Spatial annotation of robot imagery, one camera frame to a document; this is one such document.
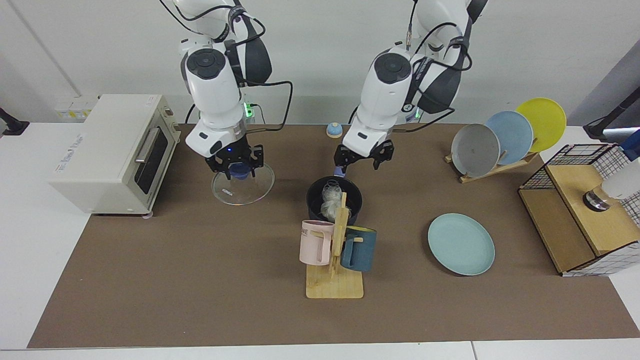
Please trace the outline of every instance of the toaster oven handle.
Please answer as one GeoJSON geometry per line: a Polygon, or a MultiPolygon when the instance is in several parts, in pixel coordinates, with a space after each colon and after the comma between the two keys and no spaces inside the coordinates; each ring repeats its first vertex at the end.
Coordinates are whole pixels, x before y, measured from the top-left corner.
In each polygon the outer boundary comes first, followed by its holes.
{"type": "Polygon", "coordinates": [[[138,155],[136,155],[136,162],[139,164],[144,164],[149,160],[149,156],[151,155],[151,150],[154,148],[154,144],[158,139],[158,135],[160,135],[160,128],[157,127],[155,129],[149,130],[147,133],[147,138],[145,139],[145,143],[142,144],[138,155]]]}

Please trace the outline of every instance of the black cable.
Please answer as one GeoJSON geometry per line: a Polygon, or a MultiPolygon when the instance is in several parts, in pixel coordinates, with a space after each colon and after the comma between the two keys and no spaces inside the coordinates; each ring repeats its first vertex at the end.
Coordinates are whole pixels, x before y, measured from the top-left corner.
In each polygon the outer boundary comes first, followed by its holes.
{"type": "MultiPolygon", "coordinates": [[[[416,61],[416,63],[414,63],[414,64],[413,64],[414,69],[415,69],[416,64],[421,65],[421,64],[422,64],[423,62],[425,62],[426,60],[427,60],[427,58],[424,58],[424,59],[422,59],[421,61],[416,61]]],[[[438,122],[438,121],[440,121],[440,120],[442,120],[442,119],[444,119],[444,118],[448,117],[449,115],[453,114],[453,113],[456,111],[456,109],[452,108],[451,106],[446,105],[446,104],[443,104],[443,103],[441,103],[440,101],[437,101],[437,100],[435,100],[435,99],[431,98],[429,95],[425,94],[422,90],[420,90],[420,86],[419,86],[418,82],[415,80],[415,78],[414,78],[413,76],[412,76],[412,78],[411,78],[411,81],[413,82],[413,85],[415,86],[416,90],[418,90],[418,92],[419,92],[422,96],[426,97],[426,98],[427,98],[427,99],[429,99],[429,101],[431,101],[431,102],[435,102],[436,104],[439,104],[439,105],[441,105],[441,106],[446,106],[446,107],[447,107],[447,110],[449,110],[449,112],[448,112],[448,113],[446,113],[446,114],[444,114],[444,115],[442,115],[442,116],[440,116],[440,117],[438,117],[437,119],[435,119],[435,120],[433,120],[433,121],[431,121],[431,122],[428,122],[428,123],[426,123],[426,124],[424,124],[424,125],[422,125],[422,126],[419,126],[419,127],[414,128],[414,129],[409,129],[409,130],[407,130],[407,129],[393,129],[393,130],[392,130],[392,132],[393,132],[393,133],[405,133],[405,134],[406,134],[406,133],[414,133],[414,132],[416,132],[416,131],[419,131],[419,130],[424,129],[425,127],[428,127],[428,126],[430,126],[430,125],[435,124],[436,122],[438,122]]]]}
{"type": "Polygon", "coordinates": [[[351,125],[351,122],[353,121],[353,115],[356,115],[356,111],[358,111],[358,106],[356,106],[356,108],[353,109],[353,112],[351,112],[351,116],[349,117],[349,122],[347,122],[347,124],[351,125]]]}
{"type": "MultiPolygon", "coordinates": [[[[443,22],[442,24],[436,26],[435,28],[431,29],[431,31],[429,31],[429,33],[427,33],[427,35],[422,38],[422,41],[420,42],[420,45],[418,45],[418,48],[415,50],[415,53],[413,55],[416,55],[418,53],[418,51],[420,50],[420,48],[422,47],[422,45],[424,45],[424,42],[433,34],[434,31],[436,31],[439,28],[442,28],[444,26],[455,26],[458,27],[457,25],[455,25],[453,22],[443,22]]],[[[465,57],[469,60],[469,65],[467,65],[467,67],[462,67],[462,68],[457,68],[455,66],[452,65],[448,65],[445,63],[442,63],[440,61],[436,61],[436,60],[431,60],[431,62],[444,66],[447,69],[451,69],[451,70],[455,70],[455,71],[467,71],[469,69],[471,69],[471,67],[474,64],[473,59],[471,58],[471,55],[469,55],[469,49],[465,44],[457,44],[458,46],[462,47],[462,51],[465,52],[465,57]]]]}
{"type": "Polygon", "coordinates": [[[191,116],[191,112],[193,112],[193,109],[196,107],[196,104],[191,105],[189,112],[187,113],[187,117],[184,118],[184,123],[188,124],[189,123],[189,117],[191,116]]]}
{"type": "Polygon", "coordinates": [[[415,129],[409,129],[409,130],[407,130],[407,129],[394,129],[394,130],[393,130],[393,132],[394,132],[394,133],[404,133],[404,134],[406,134],[406,133],[414,133],[414,132],[416,132],[416,131],[422,130],[422,129],[424,129],[424,128],[425,128],[425,127],[427,127],[427,126],[433,125],[433,124],[435,124],[436,122],[438,122],[438,121],[440,121],[440,120],[442,120],[442,119],[444,119],[444,118],[448,117],[449,115],[453,114],[453,113],[456,111],[456,109],[454,109],[454,108],[452,108],[452,107],[448,107],[447,109],[449,110],[449,112],[448,112],[448,113],[446,113],[446,114],[442,115],[441,117],[438,117],[438,118],[437,118],[437,119],[435,119],[434,121],[431,121],[431,122],[428,122],[428,123],[426,123],[426,124],[424,124],[424,125],[422,125],[422,126],[416,127],[415,129]]]}
{"type": "Polygon", "coordinates": [[[411,37],[413,35],[413,14],[415,13],[415,7],[418,5],[418,0],[413,0],[413,8],[411,9],[411,17],[409,18],[409,26],[406,30],[406,50],[409,51],[411,47],[411,37]]]}
{"type": "Polygon", "coordinates": [[[180,14],[180,16],[186,21],[196,21],[199,18],[203,17],[204,15],[207,15],[210,12],[213,12],[213,11],[216,11],[216,10],[219,10],[219,9],[231,9],[231,8],[233,8],[233,6],[230,6],[230,5],[218,5],[218,6],[214,6],[214,7],[210,8],[210,9],[206,10],[205,12],[199,13],[198,15],[195,15],[194,17],[186,17],[182,13],[182,11],[180,11],[180,8],[177,5],[175,6],[175,9],[178,10],[178,13],[180,14]]]}
{"type": "Polygon", "coordinates": [[[264,35],[264,33],[266,33],[266,32],[267,32],[267,29],[266,29],[266,28],[264,27],[264,25],[260,22],[260,20],[258,20],[258,19],[256,19],[256,18],[249,17],[249,16],[246,16],[246,17],[247,17],[248,19],[250,19],[250,20],[255,21],[258,25],[260,25],[260,27],[262,28],[262,32],[261,32],[261,33],[259,33],[259,34],[254,35],[254,36],[252,36],[252,37],[248,37],[248,38],[246,38],[246,39],[244,39],[244,40],[242,40],[242,41],[240,41],[240,42],[236,42],[235,44],[232,44],[232,45],[233,45],[233,46],[235,46],[235,47],[240,46],[240,45],[243,45],[243,44],[246,44],[246,43],[248,43],[249,41],[254,41],[255,39],[257,39],[257,38],[261,37],[262,35],[264,35]]]}
{"type": "Polygon", "coordinates": [[[409,18],[409,30],[413,24],[413,14],[415,13],[415,7],[418,5],[418,0],[413,0],[413,8],[411,9],[411,17],[409,18]]]}
{"type": "Polygon", "coordinates": [[[183,28],[185,28],[185,29],[189,30],[190,32],[192,32],[192,33],[194,33],[194,34],[203,35],[202,33],[199,33],[199,32],[197,32],[197,31],[195,31],[195,30],[193,30],[193,29],[190,29],[188,26],[186,26],[185,24],[183,24],[183,23],[182,23],[182,21],[180,21],[180,19],[178,19],[178,17],[177,17],[177,16],[175,16],[175,14],[174,14],[170,9],[169,9],[169,7],[168,7],[168,6],[164,3],[164,1],[162,1],[162,0],[158,0],[158,1],[159,1],[159,2],[162,4],[162,6],[166,9],[166,11],[167,11],[167,12],[169,12],[169,13],[171,14],[171,16],[172,16],[172,17],[173,17],[173,18],[174,18],[174,19],[175,19],[175,20],[176,20],[180,25],[182,25],[182,27],[183,27],[183,28]]]}
{"type": "Polygon", "coordinates": [[[247,134],[253,134],[253,133],[261,133],[263,131],[280,131],[282,130],[282,128],[286,125],[287,123],[287,117],[289,116],[289,109],[291,108],[291,100],[293,99],[293,83],[291,81],[277,81],[275,83],[255,83],[253,81],[249,81],[247,79],[239,79],[241,81],[244,81],[246,83],[249,83],[251,85],[256,85],[256,86],[278,86],[278,85],[289,85],[290,90],[289,90],[289,100],[287,101],[287,109],[284,112],[284,119],[282,119],[282,122],[280,123],[280,125],[278,127],[274,127],[274,128],[268,128],[268,127],[261,127],[258,129],[251,129],[251,130],[247,130],[247,134]]]}
{"type": "Polygon", "coordinates": [[[264,120],[264,110],[262,109],[262,106],[260,106],[260,104],[249,104],[249,106],[260,108],[260,115],[262,117],[262,123],[266,125],[267,122],[264,120]]]}
{"type": "Polygon", "coordinates": [[[427,41],[427,39],[438,29],[443,28],[444,26],[454,26],[455,28],[458,27],[458,25],[456,25],[453,22],[443,22],[442,24],[436,26],[435,28],[431,29],[431,31],[429,31],[427,33],[427,35],[422,38],[422,41],[420,42],[420,45],[418,45],[418,48],[415,50],[415,52],[413,53],[414,55],[416,55],[418,53],[418,51],[420,51],[420,48],[424,45],[424,42],[427,41]]]}

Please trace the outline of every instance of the pink mug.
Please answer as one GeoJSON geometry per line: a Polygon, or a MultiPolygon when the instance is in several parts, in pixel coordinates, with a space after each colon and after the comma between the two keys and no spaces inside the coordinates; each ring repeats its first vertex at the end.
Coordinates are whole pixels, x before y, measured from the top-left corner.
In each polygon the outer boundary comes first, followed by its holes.
{"type": "Polygon", "coordinates": [[[328,265],[331,259],[333,224],[326,221],[305,220],[300,236],[300,261],[308,265],[328,265]]]}

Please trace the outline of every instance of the toaster oven door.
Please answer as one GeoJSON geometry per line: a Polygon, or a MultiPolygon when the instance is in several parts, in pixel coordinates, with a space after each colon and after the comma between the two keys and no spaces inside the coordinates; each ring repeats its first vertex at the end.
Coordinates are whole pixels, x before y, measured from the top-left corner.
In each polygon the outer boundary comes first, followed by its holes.
{"type": "Polygon", "coordinates": [[[148,206],[149,210],[169,165],[174,148],[174,137],[160,116],[159,110],[156,110],[135,157],[137,167],[134,168],[133,182],[130,184],[132,191],[148,206]]]}

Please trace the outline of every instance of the white wall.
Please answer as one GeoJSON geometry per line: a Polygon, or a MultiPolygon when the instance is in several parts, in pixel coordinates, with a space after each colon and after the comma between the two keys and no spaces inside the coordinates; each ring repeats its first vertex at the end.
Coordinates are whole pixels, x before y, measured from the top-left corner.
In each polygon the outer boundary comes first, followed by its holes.
{"type": "MultiPolygon", "coordinates": [[[[569,116],[569,124],[584,125],[607,115],[640,86],[640,41],[569,116]]],[[[610,127],[640,126],[640,101],[622,113],[610,127]]]]}
{"type": "MultiPolygon", "coordinates": [[[[177,44],[189,33],[157,1],[13,1],[83,95],[166,94],[179,116],[186,113],[177,44]]],[[[296,85],[290,121],[329,122],[346,121],[372,58],[403,40],[412,2],[243,4],[267,26],[271,80],[296,85]]],[[[474,26],[474,68],[451,120],[483,122],[536,96],[571,113],[633,46],[638,13],[634,0],[490,0],[474,26]]],[[[249,93],[268,121],[280,120],[285,88],[249,93]]]]}
{"type": "Polygon", "coordinates": [[[12,4],[0,0],[0,107],[21,120],[58,121],[56,98],[77,94],[12,4]]]}

